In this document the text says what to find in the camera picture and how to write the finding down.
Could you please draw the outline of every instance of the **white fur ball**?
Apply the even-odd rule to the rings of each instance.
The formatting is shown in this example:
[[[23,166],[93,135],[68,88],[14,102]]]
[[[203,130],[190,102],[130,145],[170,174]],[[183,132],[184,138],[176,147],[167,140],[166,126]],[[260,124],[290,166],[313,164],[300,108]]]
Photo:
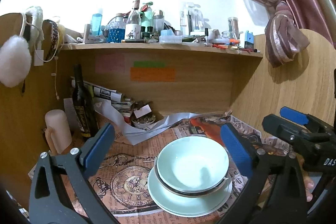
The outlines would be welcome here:
[[[31,63],[27,41],[12,36],[0,48],[0,82],[9,88],[17,86],[26,79]]]

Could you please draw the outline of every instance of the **green sticky note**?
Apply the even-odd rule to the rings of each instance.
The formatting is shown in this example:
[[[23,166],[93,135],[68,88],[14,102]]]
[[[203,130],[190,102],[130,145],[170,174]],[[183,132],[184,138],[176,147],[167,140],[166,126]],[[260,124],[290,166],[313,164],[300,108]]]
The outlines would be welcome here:
[[[134,61],[135,68],[164,68],[166,65],[162,61]]]

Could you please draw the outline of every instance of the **metal bolt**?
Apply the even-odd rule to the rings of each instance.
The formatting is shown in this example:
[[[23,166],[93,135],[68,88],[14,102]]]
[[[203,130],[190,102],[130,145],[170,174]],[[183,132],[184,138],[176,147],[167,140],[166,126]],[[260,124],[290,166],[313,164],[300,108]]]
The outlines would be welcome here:
[[[266,151],[263,150],[262,148],[259,148],[259,149],[257,150],[257,153],[258,153],[259,155],[265,155]]]
[[[291,158],[291,159],[295,159],[296,158],[296,155],[294,152],[289,152],[288,153],[288,156]]]
[[[71,155],[76,155],[79,152],[79,149],[77,147],[70,150]]]
[[[48,155],[47,152],[42,152],[41,155],[40,155],[40,157],[41,157],[41,159],[44,159],[47,155]]]

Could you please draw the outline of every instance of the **blue gripper pad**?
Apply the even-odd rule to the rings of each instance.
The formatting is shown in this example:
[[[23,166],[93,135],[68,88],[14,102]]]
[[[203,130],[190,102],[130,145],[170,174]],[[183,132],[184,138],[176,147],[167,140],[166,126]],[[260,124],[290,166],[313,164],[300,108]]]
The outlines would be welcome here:
[[[223,125],[220,130],[220,137],[235,162],[239,172],[248,178],[253,175],[252,158],[245,150],[235,134],[227,124]]]
[[[95,141],[92,148],[85,156],[83,160],[84,172],[83,176],[88,179],[91,176],[94,176],[102,161],[105,158],[106,153],[109,151],[112,143],[114,142],[114,127],[113,125],[105,124],[104,127],[100,129],[100,137]]]
[[[303,114],[286,106],[280,109],[280,116],[302,126],[308,124],[309,122],[306,114]]]

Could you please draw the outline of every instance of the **wooden shelf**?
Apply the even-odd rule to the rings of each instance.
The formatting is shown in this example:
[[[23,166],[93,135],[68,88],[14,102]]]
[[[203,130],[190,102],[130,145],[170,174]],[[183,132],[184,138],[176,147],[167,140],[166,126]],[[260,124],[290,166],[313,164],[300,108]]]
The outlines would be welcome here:
[[[144,43],[97,43],[97,44],[64,44],[62,50],[85,50],[100,48],[136,48],[136,49],[160,49],[160,50],[182,50],[196,52],[218,52],[223,54],[236,54],[245,56],[254,56],[262,58],[263,54],[258,52],[245,52],[234,49],[219,49],[213,47],[185,46],[172,44],[144,44]]]

